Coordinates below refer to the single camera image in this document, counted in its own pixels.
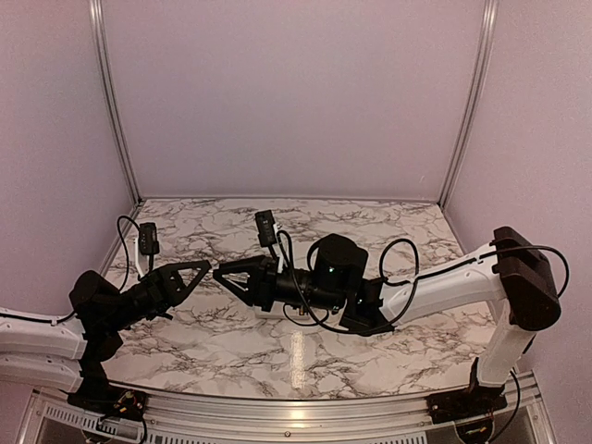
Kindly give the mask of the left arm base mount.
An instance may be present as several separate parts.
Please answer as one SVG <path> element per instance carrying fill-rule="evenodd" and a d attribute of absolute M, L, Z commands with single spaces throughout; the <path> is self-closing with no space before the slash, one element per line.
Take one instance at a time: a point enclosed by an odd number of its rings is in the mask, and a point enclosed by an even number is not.
<path fill-rule="evenodd" d="M 75 392 L 68 394 L 68 404 L 100 413 L 104 419 L 143 420 L 147 400 L 144 391 L 113 386 L 99 362 L 81 361 L 80 367 L 82 381 Z"/>

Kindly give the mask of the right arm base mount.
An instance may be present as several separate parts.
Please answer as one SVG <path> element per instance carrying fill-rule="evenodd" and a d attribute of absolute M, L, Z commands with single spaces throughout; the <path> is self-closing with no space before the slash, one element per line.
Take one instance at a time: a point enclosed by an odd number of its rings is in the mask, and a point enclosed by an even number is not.
<path fill-rule="evenodd" d="M 427 410 L 434 424 L 454 422 L 491 413 L 508 405 L 503 390 L 505 385 L 486 387 L 471 370 L 469 384 L 465 388 L 433 393 L 425 398 Z"/>

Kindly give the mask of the white remote control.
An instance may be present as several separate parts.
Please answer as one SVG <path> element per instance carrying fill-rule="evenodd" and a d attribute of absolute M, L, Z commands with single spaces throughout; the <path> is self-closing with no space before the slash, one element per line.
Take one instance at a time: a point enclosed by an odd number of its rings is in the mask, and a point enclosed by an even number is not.
<path fill-rule="evenodd" d="M 297 322 L 308 322 L 312 320 L 310 315 L 301 314 L 298 309 L 295 309 L 290 305 L 284 305 L 283 302 L 274 302 L 269 312 L 264 311 L 261 307 L 254 307 L 253 311 L 255 317 L 259 319 L 285 319 L 285 315 L 288 315 L 288 317 Z"/>

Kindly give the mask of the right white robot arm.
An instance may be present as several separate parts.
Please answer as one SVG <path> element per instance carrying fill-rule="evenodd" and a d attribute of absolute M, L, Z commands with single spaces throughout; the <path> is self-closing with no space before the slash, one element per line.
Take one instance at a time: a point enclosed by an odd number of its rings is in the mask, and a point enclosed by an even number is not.
<path fill-rule="evenodd" d="M 214 279 L 249 307 L 270 311 L 286 304 L 312 316 L 321 328 L 342 335 L 370 337 L 393 331 L 415 319 L 477 302 L 502 305 L 501 319 L 473 366 L 471 384 L 458 405 L 477 414 L 494 399 L 537 332 L 561 316 L 564 287 L 555 284 L 549 253 L 510 227 L 495 230 L 491 242 L 444 265 L 399 281 L 384 273 L 364 278 L 368 253 L 353 240 L 329 234 L 307 254 L 308 269 L 295 266 L 291 239 L 281 230 L 274 241 L 282 256 L 258 255 L 218 266 Z M 338 315 L 336 326 L 315 310 Z"/>

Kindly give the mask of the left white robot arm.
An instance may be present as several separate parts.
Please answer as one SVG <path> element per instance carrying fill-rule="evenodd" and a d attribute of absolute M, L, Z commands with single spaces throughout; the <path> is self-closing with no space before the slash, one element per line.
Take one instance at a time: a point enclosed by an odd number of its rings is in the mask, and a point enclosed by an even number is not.
<path fill-rule="evenodd" d="M 139 321 L 169 319 L 211 269 L 194 261 L 157 267 L 126 291 L 95 271 L 84 272 L 69 294 L 64 317 L 1 310 L 1 377 L 4 380 L 80 391 L 98 412 L 117 403 L 103 362 L 123 344 L 119 332 Z"/>

